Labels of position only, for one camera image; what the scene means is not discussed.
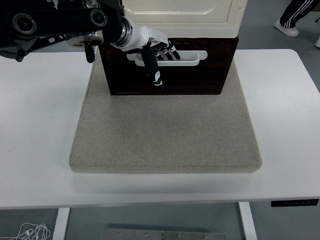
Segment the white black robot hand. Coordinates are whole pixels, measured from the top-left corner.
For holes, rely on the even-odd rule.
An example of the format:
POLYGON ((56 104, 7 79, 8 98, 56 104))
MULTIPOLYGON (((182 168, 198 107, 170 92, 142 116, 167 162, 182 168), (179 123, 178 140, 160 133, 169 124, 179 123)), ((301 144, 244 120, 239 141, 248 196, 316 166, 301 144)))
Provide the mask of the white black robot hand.
POLYGON ((128 19, 124 19, 123 29, 125 36, 114 46, 127 54, 140 54, 149 79, 160 93, 164 92, 157 57, 163 53, 170 61, 180 60, 175 46, 164 33, 148 26, 138 26, 128 19))

